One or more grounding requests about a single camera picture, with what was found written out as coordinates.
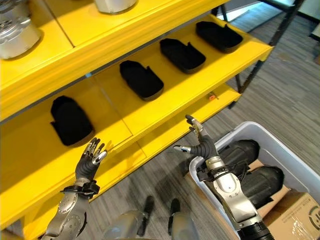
metal canister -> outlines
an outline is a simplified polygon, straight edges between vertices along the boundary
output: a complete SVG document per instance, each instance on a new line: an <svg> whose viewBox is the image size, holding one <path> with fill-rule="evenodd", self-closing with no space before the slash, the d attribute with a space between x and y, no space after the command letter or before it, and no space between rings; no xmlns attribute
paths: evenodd
<svg viewBox="0 0 320 240"><path fill-rule="evenodd" d="M28 0L0 0L0 21L29 15Z"/></svg>
<svg viewBox="0 0 320 240"><path fill-rule="evenodd" d="M28 17L2 21L0 22L0 57L2 59L17 57L34 46L40 37L40 31Z"/></svg>
<svg viewBox="0 0 320 240"><path fill-rule="evenodd" d="M133 7L137 0L94 0L99 12L118 14Z"/></svg>

plastic bin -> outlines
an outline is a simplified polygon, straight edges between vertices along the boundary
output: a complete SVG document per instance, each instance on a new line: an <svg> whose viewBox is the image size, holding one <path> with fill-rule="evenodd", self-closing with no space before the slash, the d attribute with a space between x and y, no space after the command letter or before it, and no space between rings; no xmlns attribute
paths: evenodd
<svg viewBox="0 0 320 240"><path fill-rule="evenodd" d="M320 176L260 124L245 121L217 141L215 146L219 150L233 141L246 139L252 139L259 143L260 151L258 159L263 164L277 166L282 169L285 175L284 185L286 187L299 192L308 192L320 203ZM203 181L199 181L197 177L197 167L200 167L204 161L203 157L195 157L189 165L190 175L211 204L219 210L224 219L232 227L221 203L207 185Z"/></svg>

black foam insert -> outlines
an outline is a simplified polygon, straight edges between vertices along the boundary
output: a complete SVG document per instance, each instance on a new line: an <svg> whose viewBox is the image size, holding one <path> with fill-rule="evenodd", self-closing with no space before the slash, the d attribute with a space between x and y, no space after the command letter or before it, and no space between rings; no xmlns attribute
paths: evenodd
<svg viewBox="0 0 320 240"><path fill-rule="evenodd" d="M160 41L161 52L182 72L192 74L198 71L206 57L189 42L184 45L177 39L166 38Z"/></svg>
<svg viewBox="0 0 320 240"><path fill-rule="evenodd" d="M221 27L211 21L201 21L196 24L196 33L223 53L230 54L238 49L243 37L226 24Z"/></svg>
<svg viewBox="0 0 320 240"><path fill-rule="evenodd" d="M55 99L51 114L54 118L51 124L66 146L76 144L94 130L86 113L70 97L60 96Z"/></svg>
<svg viewBox="0 0 320 240"><path fill-rule="evenodd" d="M164 89L164 83L150 67L144 68L139 62L122 62L120 73L129 87L144 101L156 99Z"/></svg>

robotic arm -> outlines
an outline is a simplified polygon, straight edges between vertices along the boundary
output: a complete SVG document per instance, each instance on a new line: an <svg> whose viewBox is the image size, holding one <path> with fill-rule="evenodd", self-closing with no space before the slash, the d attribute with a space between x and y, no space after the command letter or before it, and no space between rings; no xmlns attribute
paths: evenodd
<svg viewBox="0 0 320 240"><path fill-rule="evenodd" d="M104 143L96 150L99 142L95 137L84 150L75 168L75 183L62 191L64 197L41 240L73 240L85 228L89 199L100 189L94 177L100 162L107 156Z"/></svg>
<svg viewBox="0 0 320 240"><path fill-rule="evenodd" d="M262 221L251 201L241 190L239 179L231 172L220 158L215 143L207 131L194 117L186 115L187 123L192 125L200 142L197 146L176 145L173 148L203 157L208 169L208 182L212 184L214 194L218 197L238 232L241 240L273 240L273 236Z"/></svg>

yellow shelf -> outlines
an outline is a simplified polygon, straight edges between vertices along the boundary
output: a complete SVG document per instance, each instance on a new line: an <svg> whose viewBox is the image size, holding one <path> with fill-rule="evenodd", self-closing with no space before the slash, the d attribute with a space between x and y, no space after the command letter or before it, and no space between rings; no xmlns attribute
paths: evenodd
<svg viewBox="0 0 320 240"><path fill-rule="evenodd" d="M50 124L53 100L62 95L73 98L82 107L96 136L109 141L108 150L132 135L91 78L3 124L0 127L1 230L74 181L75 166L84 146L64 146Z"/></svg>
<svg viewBox="0 0 320 240"><path fill-rule="evenodd" d="M126 175L158 154L159 151L162 151L182 135L186 134L189 129L185 120L185 114L192 114L199 121L203 122L240 97L239 93L226 84L221 85L214 93L218 99L209 100L207 97L201 98L182 113L140 139L137 143L141 148L137 143L134 143L114 158L106 161L97 172L96 180L98 185L104 184L103 186L101 185L99 194L102 194ZM57 194L41 207L37 207L37 209L29 212L24 217L23 232L26 240L33 240L43 234L48 223L56 214L58 203L62 196L62 194Z"/></svg>
<svg viewBox="0 0 320 240"><path fill-rule="evenodd" d="M225 24L214 16L206 16L201 20L213 21L222 26ZM161 54L158 41L124 59L140 62L145 67L150 66L164 82L164 91L156 100L142 101L122 79L119 64L105 69L94 78L109 96L132 134L145 134L257 60L264 60L268 56L272 49L270 46L239 29L233 29L243 36L243 42L238 50L230 54L219 52L198 37L195 23L167 36L179 39L184 44L191 42L205 54L204 66L195 74L182 73L173 66Z"/></svg>
<svg viewBox="0 0 320 240"><path fill-rule="evenodd" d="M139 168L147 159L139 145L134 143L113 158L103 161L105 163L99 167L95 178L100 186L100 191L93 199ZM23 218L23 233L26 240L35 240L45 232L50 220L57 212L62 197L63 194L58 193Z"/></svg>
<svg viewBox="0 0 320 240"><path fill-rule="evenodd" d="M0 121L20 110L8 112L7 109L11 107L11 104L16 104L15 101L17 100L22 102L26 100L24 92L16 91L18 88L31 91L29 94L33 94L40 82L35 79L35 81L25 83L22 80L26 76L38 72L43 66L50 64L52 59L73 48L42 0L30 1L29 8L32 12L32 22L41 31L41 39L39 43L23 55L13 59L1 60Z"/></svg>
<svg viewBox="0 0 320 240"><path fill-rule="evenodd" d="M32 18L44 37L28 55L1 61L0 121L226 1L139 0L131 11L108 15L92 0L47 0L72 48L44 2L33 0Z"/></svg>
<svg viewBox="0 0 320 240"><path fill-rule="evenodd" d="M204 20L224 24L211 16ZM62 145L50 125L53 120L50 109L55 98L66 95L79 103L95 127L97 137L104 141L110 140L107 148L111 150L108 156L111 158L247 66L266 58L271 47L246 33L240 34L244 37L240 48L231 54L222 54L196 36L194 24L172 33L169 37L180 39L184 43L191 41L207 56L203 69L191 75L181 73L171 65L161 55L158 42L128 57L144 66L150 65L164 81L164 92L154 101L140 100L121 78L119 64L115 64L3 124L0 143L3 159L0 170L1 229L74 181L74 167L83 147L68 148ZM227 101L219 103L219 106L222 108L232 102L232 97ZM163 138L162 145L158 146L159 151L169 142L170 140ZM13 154L15 148L23 153L21 157ZM143 147L148 157L157 153L153 148ZM17 199L18 193L24 198Z"/></svg>
<svg viewBox="0 0 320 240"><path fill-rule="evenodd" d="M233 101L237 101L241 96L226 84L222 84L216 88L214 94L217 96L216 99L209 100L208 97L202 97L172 119L138 140L137 142L144 154L148 158L152 158L184 134L188 133L188 124L185 119L186 114L192 115L200 122L204 122Z"/></svg>

